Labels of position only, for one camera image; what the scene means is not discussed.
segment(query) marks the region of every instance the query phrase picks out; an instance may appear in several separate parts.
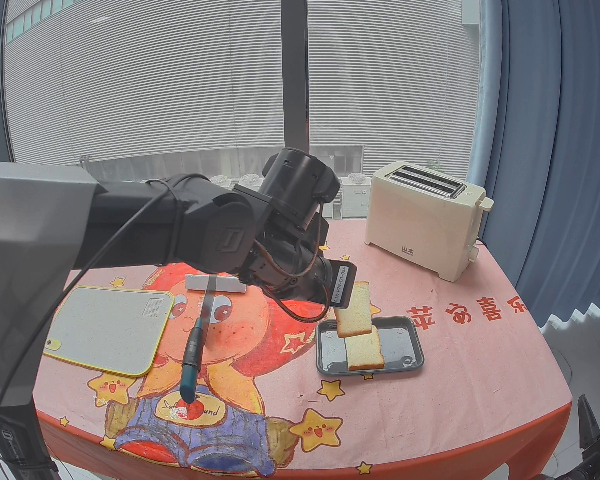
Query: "label sticker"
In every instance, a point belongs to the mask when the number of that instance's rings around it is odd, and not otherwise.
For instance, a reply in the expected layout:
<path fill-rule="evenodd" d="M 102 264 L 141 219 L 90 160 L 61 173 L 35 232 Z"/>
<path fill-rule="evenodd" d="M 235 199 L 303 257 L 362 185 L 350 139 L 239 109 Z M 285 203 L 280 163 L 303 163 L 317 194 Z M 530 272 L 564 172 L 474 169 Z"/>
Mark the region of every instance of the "label sticker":
<path fill-rule="evenodd" d="M 336 285 L 333 288 L 333 294 L 331 295 L 331 302 L 339 304 L 344 293 L 344 284 L 347 282 L 347 276 L 349 275 L 349 267 L 341 265 L 338 270 L 338 276 L 336 277 Z"/>

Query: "cartoon girl print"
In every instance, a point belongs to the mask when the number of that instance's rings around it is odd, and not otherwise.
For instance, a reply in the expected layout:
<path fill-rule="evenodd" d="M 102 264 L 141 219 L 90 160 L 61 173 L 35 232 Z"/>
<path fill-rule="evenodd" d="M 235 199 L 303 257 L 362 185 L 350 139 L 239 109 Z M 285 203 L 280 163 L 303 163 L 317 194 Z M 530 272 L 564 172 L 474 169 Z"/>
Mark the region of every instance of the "cartoon girl print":
<path fill-rule="evenodd" d="M 244 294 L 216 293 L 196 400 L 178 393 L 185 343 L 200 315 L 204 293 L 185 288 L 185 264 L 158 268 L 145 289 L 167 290 L 175 303 L 153 367 L 128 404 L 110 401 L 105 434 L 122 452 L 165 465 L 211 474 L 269 476 L 293 459 L 293 423 L 265 415 L 254 379 L 301 356 L 316 324 L 293 320 L 248 286 Z M 289 301 L 300 315 L 320 305 Z"/>

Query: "black robotic arm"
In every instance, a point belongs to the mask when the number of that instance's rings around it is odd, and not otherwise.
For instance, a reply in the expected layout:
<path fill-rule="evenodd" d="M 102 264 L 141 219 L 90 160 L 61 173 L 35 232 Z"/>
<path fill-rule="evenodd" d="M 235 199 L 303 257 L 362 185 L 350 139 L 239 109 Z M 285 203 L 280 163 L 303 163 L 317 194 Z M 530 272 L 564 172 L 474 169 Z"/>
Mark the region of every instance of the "black robotic arm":
<path fill-rule="evenodd" d="M 335 174 L 288 148 L 264 174 L 254 192 L 201 175 L 99 183 L 78 167 L 0 165 L 0 454 L 17 479 L 59 478 L 32 391 L 50 316 L 78 281 L 64 286 L 72 268 L 80 277 L 180 261 L 260 286 L 287 311 L 288 299 L 323 304 L 317 318 L 348 305 L 355 266 L 319 249 L 328 231 L 322 204 L 340 188 Z"/>

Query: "table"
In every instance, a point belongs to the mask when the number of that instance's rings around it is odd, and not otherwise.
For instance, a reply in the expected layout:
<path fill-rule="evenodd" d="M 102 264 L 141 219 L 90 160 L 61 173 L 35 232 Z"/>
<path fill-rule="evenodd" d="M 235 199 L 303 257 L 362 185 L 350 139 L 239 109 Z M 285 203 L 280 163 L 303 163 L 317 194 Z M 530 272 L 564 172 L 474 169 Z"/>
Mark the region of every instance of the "table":
<path fill-rule="evenodd" d="M 202 429 L 165 424 L 156 407 L 173 403 L 178 358 L 199 311 L 201 294 L 184 290 L 191 270 L 96 270 L 84 284 L 171 290 L 177 317 L 140 380 L 42 358 L 34 399 L 52 455 L 120 480 L 208 476 L 202 471 L 481 480 L 504 462 L 512 480 L 540 473 L 566 426 L 571 394 L 489 251 L 480 246 L 477 261 L 449 283 L 365 245 L 364 228 L 361 220 L 332 221 L 325 256 L 357 265 L 376 316 L 414 320 L 423 368 L 321 377 L 315 325 L 292 320 L 250 287 L 227 294 L 230 315 L 210 326 L 200 392 L 205 407 L 218 409 L 203 414 Z M 295 309 L 316 311 L 307 303 Z"/>

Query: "toaster slot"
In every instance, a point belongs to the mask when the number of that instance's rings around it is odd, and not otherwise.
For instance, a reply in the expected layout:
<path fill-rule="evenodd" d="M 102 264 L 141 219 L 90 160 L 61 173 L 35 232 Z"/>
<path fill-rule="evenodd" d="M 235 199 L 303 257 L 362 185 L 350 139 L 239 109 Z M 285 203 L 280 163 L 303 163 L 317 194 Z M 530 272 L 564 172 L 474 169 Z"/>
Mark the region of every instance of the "toaster slot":
<path fill-rule="evenodd" d="M 426 172 L 410 165 L 405 165 L 392 172 L 387 175 L 387 178 L 448 199 L 455 199 L 466 188 L 466 185 L 460 181 Z"/>

